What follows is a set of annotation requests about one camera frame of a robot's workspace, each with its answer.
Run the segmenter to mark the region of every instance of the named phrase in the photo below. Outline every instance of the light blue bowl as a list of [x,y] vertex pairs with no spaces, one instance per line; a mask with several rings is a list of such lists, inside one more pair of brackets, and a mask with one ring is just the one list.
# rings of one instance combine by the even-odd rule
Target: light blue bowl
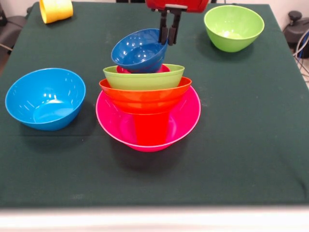
[[112,60],[131,73],[155,73],[165,57],[168,42],[159,43],[159,29],[136,31],[119,41],[112,50]]
[[86,95],[81,77],[69,70],[41,69],[18,79],[5,97],[9,114],[45,131],[66,127],[79,113]]

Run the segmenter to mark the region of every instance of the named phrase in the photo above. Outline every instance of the red robot arm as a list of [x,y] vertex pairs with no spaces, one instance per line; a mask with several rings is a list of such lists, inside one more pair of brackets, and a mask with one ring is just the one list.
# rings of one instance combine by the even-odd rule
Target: red robot arm
[[[182,11],[201,13],[205,10],[209,0],[146,0],[152,11],[161,13],[159,42],[169,45],[176,44],[178,26]],[[174,14],[173,25],[168,29],[166,25],[167,14]]]

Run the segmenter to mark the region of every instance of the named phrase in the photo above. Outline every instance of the plastic bowl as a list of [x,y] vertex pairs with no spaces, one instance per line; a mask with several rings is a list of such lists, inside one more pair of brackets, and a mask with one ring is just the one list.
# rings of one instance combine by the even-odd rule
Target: plastic bowl
[[160,90],[122,90],[111,88],[107,79],[101,80],[101,89],[122,111],[129,114],[158,114],[171,110],[188,90],[192,81],[182,77],[179,86]]
[[45,131],[67,126],[79,113],[86,94],[81,77],[69,70],[37,70],[8,90],[5,107],[21,123]]
[[201,104],[196,91],[190,87],[169,114],[166,142],[153,146],[137,144],[133,115],[120,111],[103,91],[98,96],[96,113],[100,125],[112,138],[137,151],[156,152],[181,140],[194,129],[200,118]]
[[164,61],[168,43],[159,43],[158,29],[136,31],[119,41],[112,60],[130,73],[155,73]]
[[[169,68],[162,64],[161,68],[157,71],[157,73],[166,73],[169,72]],[[128,70],[121,68],[120,66],[117,66],[117,73],[126,73],[126,74],[131,74]]]
[[177,87],[183,72],[184,66],[165,64],[170,72],[161,73],[118,73],[117,66],[103,69],[106,79],[112,88],[124,90],[157,90]]
[[235,5],[212,8],[205,14],[204,23],[210,40],[225,52],[237,52],[249,46],[265,26],[258,13]]

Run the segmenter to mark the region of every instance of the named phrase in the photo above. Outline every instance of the white wall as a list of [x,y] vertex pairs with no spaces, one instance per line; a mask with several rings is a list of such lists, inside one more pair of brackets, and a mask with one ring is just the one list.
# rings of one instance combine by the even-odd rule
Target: white wall
[[[26,15],[28,7],[38,0],[0,0],[7,17],[12,15]],[[115,0],[74,0],[74,1],[100,1],[116,2]],[[304,17],[309,17],[309,0],[226,0],[227,3],[269,4],[281,28],[288,24],[288,12],[300,11]]]

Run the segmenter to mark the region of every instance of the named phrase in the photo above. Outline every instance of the table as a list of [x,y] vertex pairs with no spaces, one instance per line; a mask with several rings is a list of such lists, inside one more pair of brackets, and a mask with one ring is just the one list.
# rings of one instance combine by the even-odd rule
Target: table
[[[145,154],[103,131],[95,103],[113,46],[157,28],[159,14],[145,4],[74,2],[71,19],[45,25],[36,3],[1,77],[0,207],[307,205],[308,89],[270,7],[245,6],[265,30],[238,53],[210,43],[203,14],[182,15],[165,63],[185,66],[202,115],[185,139]],[[21,125],[4,106],[14,81],[48,67],[76,72],[87,90],[77,118],[54,132]]]

